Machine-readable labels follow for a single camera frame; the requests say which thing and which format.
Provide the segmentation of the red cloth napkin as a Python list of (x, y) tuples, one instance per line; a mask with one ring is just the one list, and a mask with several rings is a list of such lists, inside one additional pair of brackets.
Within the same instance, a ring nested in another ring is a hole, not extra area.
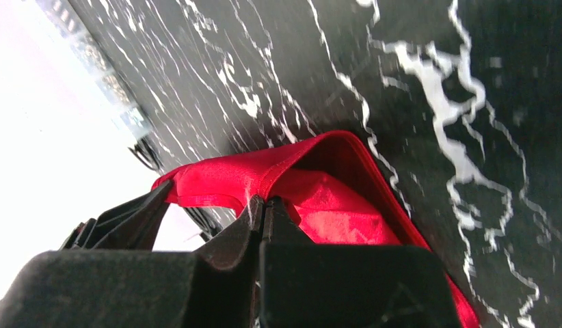
[[(431, 252), (369, 152), (347, 131), (184, 165), (155, 186), (167, 180), (173, 182), (167, 201), (182, 207), (224, 207), (240, 215), (251, 197), (279, 197), (293, 223), (316, 244), (409, 245)], [(478, 327), (472, 306), (444, 274), (459, 327)]]

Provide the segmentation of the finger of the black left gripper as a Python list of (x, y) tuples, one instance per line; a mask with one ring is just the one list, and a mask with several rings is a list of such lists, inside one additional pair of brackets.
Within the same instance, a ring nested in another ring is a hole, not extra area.
[(167, 180), (149, 193), (80, 223), (60, 249), (151, 250), (172, 187), (173, 182)]

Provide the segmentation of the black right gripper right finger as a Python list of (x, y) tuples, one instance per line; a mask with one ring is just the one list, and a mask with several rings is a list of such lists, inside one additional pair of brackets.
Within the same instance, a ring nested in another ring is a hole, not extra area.
[(401, 245), (316, 244), (281, 198), (260, 245), (262, 327), (459, 327), (438, 258)]

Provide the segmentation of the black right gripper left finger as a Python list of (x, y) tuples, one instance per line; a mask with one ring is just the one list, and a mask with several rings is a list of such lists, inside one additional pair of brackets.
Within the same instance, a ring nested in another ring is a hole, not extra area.
[(264, 202), (192, 252), (47, 251), (0, 301), (0, 327), (251, 327)]

